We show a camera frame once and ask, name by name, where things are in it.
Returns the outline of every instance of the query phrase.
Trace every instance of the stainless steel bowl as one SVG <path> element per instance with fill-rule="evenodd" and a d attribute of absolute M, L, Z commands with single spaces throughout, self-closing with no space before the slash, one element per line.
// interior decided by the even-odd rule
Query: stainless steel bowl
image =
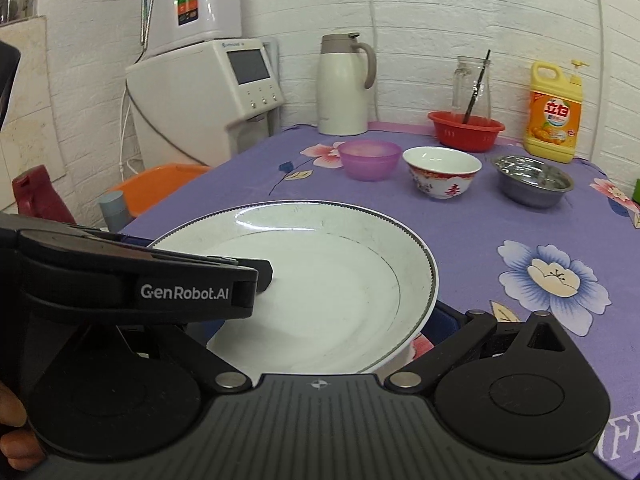
<path fill-rule="evenodd" d="M 574 188 L 574 181 L 564 171 L 528 156 L 502 156 L 494 160 L 494 166 L 500 174 L 500 190 L 529 207 L 553 207 Z"/>

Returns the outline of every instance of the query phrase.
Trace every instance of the digital display screen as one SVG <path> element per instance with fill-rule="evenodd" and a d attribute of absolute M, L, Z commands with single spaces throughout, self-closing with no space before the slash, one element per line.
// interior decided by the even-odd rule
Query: digital display screen
<path fill-rule="evenodd" d="M 259 48 L 232 50 L 227 54 L 239 85 L 269 78 L 269 70 L 267 70 Z"/>

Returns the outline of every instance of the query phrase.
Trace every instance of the blue flower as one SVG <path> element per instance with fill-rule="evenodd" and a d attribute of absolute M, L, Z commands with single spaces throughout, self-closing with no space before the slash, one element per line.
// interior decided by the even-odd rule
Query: blue flower
<path fill-rule="evenodd" d="M 585 336 L 594 314 L 604 314 L 610 305 L 607 289 L 593 270 L 554 245 L 531 249 L 506 240 L 498 254 L 512 269 L 500 275 L 505 293 L 535 312 L 549 310 L 571 332 Z"/>

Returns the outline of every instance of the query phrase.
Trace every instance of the yellow dish soap bottle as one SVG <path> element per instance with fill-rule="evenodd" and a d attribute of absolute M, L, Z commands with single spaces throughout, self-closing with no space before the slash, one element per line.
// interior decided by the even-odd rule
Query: yellow dish soap bottle
<path fill-rule="evenodd" d="M 578 75 L 583 61 L 572 59 L 574 73 L 567 79 L 558 65 L 536 61 L 531 67 L 531 101 L 529 126 L 524 147 L 531 154 L 556 162 L 571 162 L 580 128 L 582 80 Z M 555 77 L 540 75 L 546 68 Z"/>

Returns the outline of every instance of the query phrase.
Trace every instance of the plate rim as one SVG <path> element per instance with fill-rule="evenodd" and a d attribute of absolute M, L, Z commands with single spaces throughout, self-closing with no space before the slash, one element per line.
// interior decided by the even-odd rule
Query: plate rim
<path fill-rule="evenodd" d="M 167 239 L 169 236 L 171 236 L 173 234 L 176 234 L 178 231 L 181 231 L 182 229 L 184 229 L 184 228 L 186 228 L 186 227 L 188 227 L 188 226 L 190 226 L 192 224 L 195 224 L 196 222 L 200 222 L 201 220 L 205 220 L 207 218 L 210 218 L 210 217 L 213 217 L 213 216 L 217 216 L 217 215 L 220 215 L 220 214 L 224 214 L 224 213 L 229 213 L 231 211 L 237 211 L 239 209 L 246 209 L 246 208 L 249 208 L 249 207 L 267 206 L 267 205 L 274 205 L 274 204 L 329 205 L 329 206 L 338 206 L 338 207 L 343 207 L 343 208 L 347 208 L 347 209 L 353 209 L 353 210 L 356 210 L 356 211 L 360 211 L 360 212 L 375 216 L 377 218 L 380 218 L 382 220 L 385 220 L 386 222 L 389 222 L 390 224 L 392 224 L 395 227 L 399 228 L 401 231 L 404 231 L 405 234 L 409 235 L 409 237 L 412 238 L 414 240 L 414 242 L 421 248 L 422 252 L 427 257 L 427 261 L 429 263 L 429 266 L 431 267 L 432 287 L 431 287 L 431 292 L 429 294 L 429 298 L 428 298 L 428 300 L 426 302 L 426 305 L 424 306 L 424 310 L 422 311 L 422 315 L 420 316 L 420 319 L 414 325 L 414 327 L 411 329 L 411 332 L 409 332 L 408 335 L 405 336 L 405 338 L 403 338 L 401 342 L 396 344 L 396 346 L 392 350 L 387 352 L 381 358 L 377 359 L 375 362 L 367 365 L 364 368 L 361 368 L 360 370 L 356 371 L 355 373 L 361 374 L 361 373 L 366 373 L 366 372 L 373 372 L 377 368 L 380 368 L 382 365 L 384 365 L 387 362 L 391 361 L 391 359 L 396 357 L 404 349 L 404 347 L 407 344 L 410 344 L 410 342 L 420 333 L 420 331 L 422 330 L 424 325 L 427 323 L 427 321 L 431 317 L 431 313 L 433 312 L 433 309 L 435 307 L 436 301 L 438 299 L 438 290 L 440 288 L 440 276 L 438 274 L 438 266 L 436 264 L 436 260 L 433 257 L 433 253 L 431 253 L 431 249 L 428 247 L 428 245 L 425 243 L 425 241 L 422 240 L 422 238 L 420 238 L 415 233 L 415 231 L 413 231 L 411 228 L 407 227 L 402 222 L 396 220 L 395 218 L 393 218 L 393 217 L 391 217 L 389 215 L 386 215 L 386 214 L 381 213 L 380 211 L 376 211 L 374 209 L 369 209 L 367 207 L 363 207 L 363 206 L 359 206 L 359 205 L 355 205 L 355 204 L 347 204 L 347 203 L 344 203 L 344 202 L 332 202 L 331 200 L 267 200 L 267 201 L 264 201 L 264 202 L 254 202 L 254 203 L 250 203 L 250 204 L 244 204 L 244 205 L 239 205 L 239 206 L 235 206 L 235 207 L 229 207 L 229 208 L 226 208 L 226 209 L 221 209 L 219 211 L 215 211 L 213 213 L 208 213 L 206 215 L 200 216 L 200 217 L 195 218 L 193 220 L 189 220 L 188 222 L 185 222 L 184 224 L 172 229 L 171 231 L 163 234 L 161 237 L 159 237 L 156 240 L 154 240 L 153 243 L 151 245 L 149 245 L 149 247 L 150 248 L 154 248 L 157 244 L 159 244 L 163 240 Z"/>

